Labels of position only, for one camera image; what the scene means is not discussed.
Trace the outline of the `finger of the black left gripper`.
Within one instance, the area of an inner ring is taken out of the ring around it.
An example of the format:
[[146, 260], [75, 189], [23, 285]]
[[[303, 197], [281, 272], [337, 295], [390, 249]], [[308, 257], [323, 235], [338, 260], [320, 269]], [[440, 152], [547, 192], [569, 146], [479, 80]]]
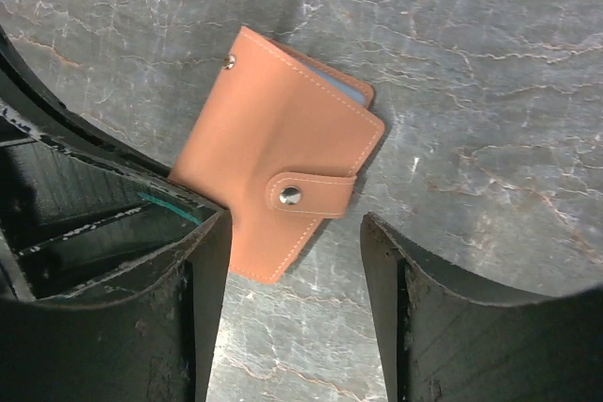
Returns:
[[217, 210], [71, 112], [1, 39], [3, 297], [64, 297], [182, 240]]

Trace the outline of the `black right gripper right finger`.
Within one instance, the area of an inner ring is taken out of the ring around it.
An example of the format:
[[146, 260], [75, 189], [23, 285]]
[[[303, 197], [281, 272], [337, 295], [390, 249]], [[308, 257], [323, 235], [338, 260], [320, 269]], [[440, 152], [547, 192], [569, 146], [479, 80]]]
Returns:
[[598, 401], [602, 290], [519, 290], [423, 249], [375, 214], [363, 266], [391, 401]]

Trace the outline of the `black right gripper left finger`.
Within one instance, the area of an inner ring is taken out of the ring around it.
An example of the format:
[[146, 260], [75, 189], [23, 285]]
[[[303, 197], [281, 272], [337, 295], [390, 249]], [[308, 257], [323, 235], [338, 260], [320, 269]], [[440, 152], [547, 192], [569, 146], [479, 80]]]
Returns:
[[218, 335], [232, 220], [66, 297], [1, 301], [5, 401], [203, 401]]

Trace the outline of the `tan leather card holder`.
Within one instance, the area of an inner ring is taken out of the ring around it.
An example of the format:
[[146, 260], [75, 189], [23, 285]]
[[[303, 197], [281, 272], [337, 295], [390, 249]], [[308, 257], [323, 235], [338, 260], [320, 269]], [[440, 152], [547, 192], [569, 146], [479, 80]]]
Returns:
[[170, 179], [229, 209], [229, 268], [274, 283], [343, 217], [380, 141], [373, 88], [242, 27]]

